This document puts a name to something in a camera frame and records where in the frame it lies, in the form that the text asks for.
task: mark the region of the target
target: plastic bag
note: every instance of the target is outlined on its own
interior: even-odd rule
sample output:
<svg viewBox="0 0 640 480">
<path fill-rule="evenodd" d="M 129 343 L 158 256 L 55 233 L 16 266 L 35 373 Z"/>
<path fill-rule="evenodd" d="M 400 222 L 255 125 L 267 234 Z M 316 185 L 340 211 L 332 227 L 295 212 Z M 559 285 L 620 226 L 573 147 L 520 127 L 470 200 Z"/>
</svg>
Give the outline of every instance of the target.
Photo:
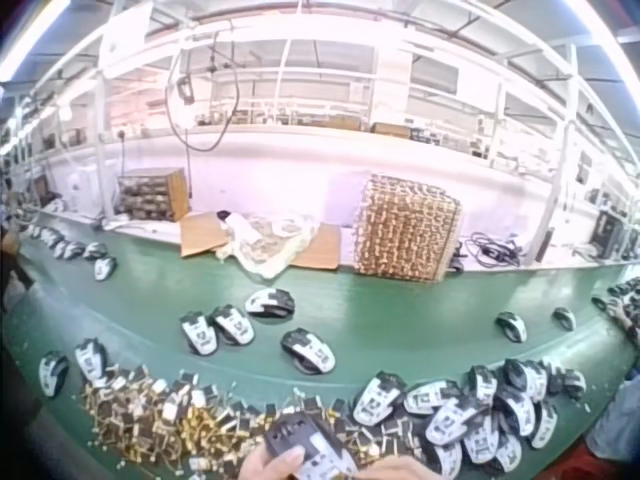
<svg viewBox="0 0 640 480">
<path fill-rule="evenodd" d="M 232 215 L 223 222 L 231 240 L 216 257 L 234 255 L 245 270 L 265 279 L 287 268 L 318 231 L 318 223 L 305 215 Z"/>
</svg>

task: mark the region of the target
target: finger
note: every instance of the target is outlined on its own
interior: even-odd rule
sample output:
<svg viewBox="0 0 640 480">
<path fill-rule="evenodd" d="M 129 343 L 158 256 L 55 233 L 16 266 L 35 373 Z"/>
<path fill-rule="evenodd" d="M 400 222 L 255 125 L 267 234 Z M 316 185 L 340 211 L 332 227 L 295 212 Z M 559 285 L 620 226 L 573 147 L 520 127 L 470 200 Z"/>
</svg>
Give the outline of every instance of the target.
<svg viewBox="0 0 640 480">
<path fill-rule="evenodd" d="M 282 480 L 294 474 L 304 462 L 304 448 L 297 446 L 274 458 L 264 469 L 261 480 Z"/>
</svg>

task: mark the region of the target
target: wooden crate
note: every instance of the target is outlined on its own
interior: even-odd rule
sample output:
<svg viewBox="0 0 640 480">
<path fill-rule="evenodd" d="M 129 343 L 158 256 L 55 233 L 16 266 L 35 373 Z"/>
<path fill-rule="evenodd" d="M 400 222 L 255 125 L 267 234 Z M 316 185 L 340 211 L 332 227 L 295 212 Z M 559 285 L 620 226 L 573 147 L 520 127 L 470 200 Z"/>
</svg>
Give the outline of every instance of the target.
<svg viewBox="0 0 640 480">
<path fill-rule="evenodd" d="M 136 220 L 176 222 L 189 212 L 182 168 L 138 168 L 118 178 L 119 211 Z"/>
</svg>

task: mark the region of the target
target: computer mouse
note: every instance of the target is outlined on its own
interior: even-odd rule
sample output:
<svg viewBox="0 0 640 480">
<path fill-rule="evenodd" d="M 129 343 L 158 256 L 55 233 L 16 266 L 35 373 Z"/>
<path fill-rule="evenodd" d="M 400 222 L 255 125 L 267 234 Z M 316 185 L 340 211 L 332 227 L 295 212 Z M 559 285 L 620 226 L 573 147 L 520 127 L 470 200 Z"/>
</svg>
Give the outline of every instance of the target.
<svg viewBox="0 0 640 480">
<path fill-rule="evenodd" d="M 209 323 L 218 328 L 228 345 L 249 345 L 256 336 L 249 319 L 233 305 L 216 308 L 209 315 Z"/>
<path fill-rule="evenodd" d="M 508 432 L 521 437 L 531 435 L 535 425 L 533 402 L 523 392 L 509 385 L 501 385 L 493 401 L 500 412 L 500 425 Z"/>
<path fill-rule="evenodd" d="M 463 395 L 451 398 L 433 416 L 425 436 L 434 445 L 448 445 L 482 426 L 483 414 L 489 407 L 476 397 Z"/>
<path fill-rule="evenodd" d="M 469 393 L 486 405 L 493 405 L 493 395 L 498 388 L 496 375 L 484 365 L 471 367 L 467 374 Z"/>
<path fill-rule="evenodd" d="M 73 260 L 84 253 L 85 246 L 82 242 L 69 242 L 64 250 L 63 258 L 65 260 Z"/>
<path fill-rule="evenodd" d="M 264 288 L 257 291 L 245 303 L 245 310 L 255 317 L 285 318 L 296 309 L 293 297 L 286 290 Z"/>
<path fill-rule="evenodd" d="M 180 319 L 189 348 L 196 355 L 211 355 L 218 348 L 215 329 L 202 312 L 189 312 Z"/>
<path fill-rule="evenodd" d="M 304 412 L 281 415 L 274 420 L 264 434 L 264 443 L 272 458 L 302 447 L 304 460 L 293 474 L 301 480 L 350 478 L 358 470 L 355 460 L 329 426 Z"/>
<path fill-rule="evenodd" d="M 587 391 L 587 381 L 578 370 L 567 369 L 564 372 L 564 391 L 574 400 L 580 400 Z"/>
<path fill-rule="evenodd" d="M 553 311 L 552 317 L 554 320 L 557 320 L 566 331 L 573 332 L 576 329 L 576 317 L 568 308 L 556 308 Z"/>
<path fill-rule="evenodd" d="M 431 415 L 450 398 L 462 395 L 453 380 L 418 383 L 411 387 L 404 399 L 404 408 L 412 415 Z"/>
<path fill-rule="evenodd" d="M 531 448 L 539 450 L 544 448 L 551 440 L 558 423 L 558 412 L 556 407 L 546 400 L 534 404 L 534 410 L 536 423 L 529 437 L 529 444 Z"/>
<path fill-rule="evenodd" d="M 551 357 L 542 357 L 540 366 L 547 372 L 547 394 L 554 396 L 562 392 L 564 388 L 564 367 L 562 364 Z"/>
<path fill-rule="evenodd" d="M 99 258 L 104 258 L 107 255 L 109 255 L 109 251 L 107 250 L 107 246 L 104 243 L 92 242 L 87 245 L 82 258 L 89 261 L 95 261 Z"/>
<path fill-rule="evenodd" d="M 90 382 L 105 377 L 107 351 L 97 338 L 86 338 L 75 348 L 76 361 L 83 375 Z"/>
<path fill-rule="evenodd" d="M 492 476 L 512 472 L 522 460 L 522 444 L 518 437 L 507 432 L 500 433 L 498 449 L 492 460 L 485 464 L 485 470 Z"/>
<path fill-rule="evenodd" d="M 402 404 L 407 384 L 395 373 L 380 371 L 353 400 L 352 416 L 360 425 L 373 427 Z"/>
<path fill-rule="evenodd" d="M 607 301 L 600 295 L 593 295 L 591 297 L 591 303 L 601 312 L 607 311 Z"/>
<path fill-rule="evenodd" d="M 93 276 L 98 282 L 104 282 L 115 271 L 118 261 L 115 257 L 104 257 L 96 260 L 93 267 Z"/>
<path fill-rule="evenodd" d="M 502 329 L 505 336 L 515 343 L 527 341 L 527 327 L 522 319 L 512 312 L 501 312 L 496 318 L 496 323 Z"/>
<path fill-rule="evenodd" d="M 424 431 L 427 425 L 421 426 Z M 434 445 L 424 437 L 420 437 L 424 463 L 445 480 L 453 480 L 460 473 L 462 467 L 462 447 L 460 442 L 448 445 Z"/>
<path fill-rule="evenodd" d="M 67 357 L 56 351 L 48 352 L 40 360 L 38 378 L 42 391 L 49 398 L 54 398 L 64 385 L 64 381 L 69 371 L 69 360 Z"/>
<path fill-rule="evenodd" d="M 498 414 L 488 412 L 484 414 L 482 426 L 464 437 L 462 446 L 469 462 L 483 465 L 495 457 L 499 440 Z"/>
<path fill-rule="evenodd" d="M 60 260 L 62 257 L 64 257 L 64 252 L 68 246 L 69 242 L 67 242 L 66 240 L 59 241 L 56 244 L 56 247 L 53 249 L 53 257 Z"/>
<path fill-rule="evenodd" d="M 280 340 L 283 350 L 293 357 L 293 364 L 302 373 L 329 373 L 336 366 L 336 358 L 325 342 L 304 328 L 285 333 Z"/>
</svg>

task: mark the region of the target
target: electrical wire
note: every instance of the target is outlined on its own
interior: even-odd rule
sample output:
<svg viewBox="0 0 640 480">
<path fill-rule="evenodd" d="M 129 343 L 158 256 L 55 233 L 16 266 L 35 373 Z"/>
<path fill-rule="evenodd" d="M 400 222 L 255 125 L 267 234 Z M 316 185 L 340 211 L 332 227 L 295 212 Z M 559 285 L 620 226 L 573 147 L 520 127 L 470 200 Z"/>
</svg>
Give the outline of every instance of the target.
<svg viewBox="0 0 640 480">
<path fill-rule="evenodd" d="M 465 240 L 469 254 L 484 268 L 519 267 L 522 247 L 513 240 L 498 242 L 486 233 L 473 232 Z"/>
<path fill-rule="evenodd" d="M 234 44 L 234 40 L 233 40 L 233 23 L 231 21 L 229 21 L 231 27 L 231 44 Z M 240 85 L 238 83 L 238 71 L 236 70 L 236 66 L 234 62 L 230 62 L 230 66 L 231 69 L 233 71 L 233 78 L 234 78 L 234 83 L 235 83 L 235 91 L 236 91 L 236 98 L 233 104 L 233 108 L 231 109 L 231 114 L 227 117 L 222 130 L 220 131 L 220 133 L 218 134 L 218 138 L 216 139 L 216 141 L 213 143 L 213 145 L 206 147 L 206 148 L 200 148 L 200 147 L 195 147 L 193 145 L 190 145 L 189 142 L 187 140 L 185 140 L 184 138 L 182 138 L 182 136 L 180 135 L 180 133 L 178 132 L 178 130 L 176 129 L 175 124 L 173 123 L 173 118 L 171 117 L 171 108 L 169 107 L 169 97 L 170 97 L 170 86 L 171 86 L 171 79 L 173 78 L 173 74 L 175 73 L 175 69 L 176 67 L 180 64 L 180 60 L 182 58 L 182 54 L 183 54 L 183 49 L 182 47 L 180 48 L 180 51 L 178 52 L 175 61 L 173 62 L 173 65 L 171 66 L 171 70 L 169 72 L 169 78 L 167 79 L 167 84 L 165 85 L 164 88 L 164 106 L 165 109 L 167 111 L 167 119 L 169 120 L 169 126 L 171 127 L 171 131 L 173 132 L 173 134 L 176 136 L 176 138 L 178 140 L 180 140 L 180 142 L 187 147 L 188 149 L 194 150 L 196 152 L 201 152 L 201 153 L 208 153 L 208 152 L 212 152 L 214 151 L 218 145 L 220 145 L 220 142 L 222 141 L 222 139 L 224 138 L 225 134 L 227 133 L 227 129 L 229 128 L 229 125 L 231 124 L 231 120 L 233 120 L 233 117 L 235 116 L 237 110 L 238 110 L 238 104 L 240 103 Z"/>
</svg>

